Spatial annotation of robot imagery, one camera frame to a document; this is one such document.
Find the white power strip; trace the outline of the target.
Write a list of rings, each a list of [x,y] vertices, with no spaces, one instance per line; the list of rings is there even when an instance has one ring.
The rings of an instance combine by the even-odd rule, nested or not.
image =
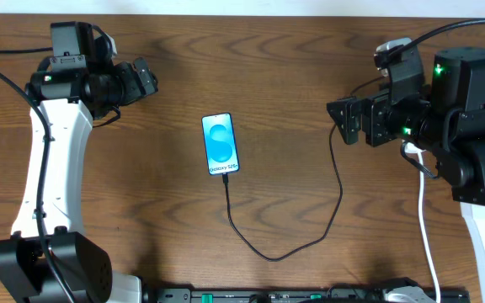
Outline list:
[[[402,151],[406,154],[422,154],[424,152],[423,149],[418,148],[413,143],[408,141],[402,142]]]

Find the blue Galaxy S25 smartphone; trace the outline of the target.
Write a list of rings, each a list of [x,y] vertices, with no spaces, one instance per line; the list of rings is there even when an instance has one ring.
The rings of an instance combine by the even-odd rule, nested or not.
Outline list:
[[[240,168],[237,143],[229,113],[213,114],[201,119],[206,162],[210,175],[237,172]]]

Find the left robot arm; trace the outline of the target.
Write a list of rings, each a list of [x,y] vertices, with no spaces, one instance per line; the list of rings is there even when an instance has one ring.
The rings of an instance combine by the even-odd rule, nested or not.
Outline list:
[[[20,95],[30,106],[26,187],[10,236],[0,240],[0,282],[17,302],[148,302],[137,276],[113,270],[82,217],[91,131],[157,92],[147,62],[114,63],[114,40],[84,22],[51,25],[51,47]]]

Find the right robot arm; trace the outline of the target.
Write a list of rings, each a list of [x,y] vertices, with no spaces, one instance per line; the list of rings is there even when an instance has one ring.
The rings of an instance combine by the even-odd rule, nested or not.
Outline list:
[[[431,83],[425,82],[416,47],[382,45],[375,62],[389,82],[369,97],[329,103],[327,111],[348,145],[364,131],[370,146],[401,139],[434,155],[435,173],[411,163],[451,186],[472,239],[485,301],[485,49],[439,51]]]

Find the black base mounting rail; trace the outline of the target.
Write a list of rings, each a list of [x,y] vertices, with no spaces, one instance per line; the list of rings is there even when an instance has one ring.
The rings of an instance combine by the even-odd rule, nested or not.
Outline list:
[[[377,284],[337,283],[322,289],[196,289],[190,285],[151,288],[146,285],[141,300],[149,303],[470,303],[471,296],[467,290],[452,288],[442,290],[437,298],[435,290],[423,288],[410,278],[397,278]]]

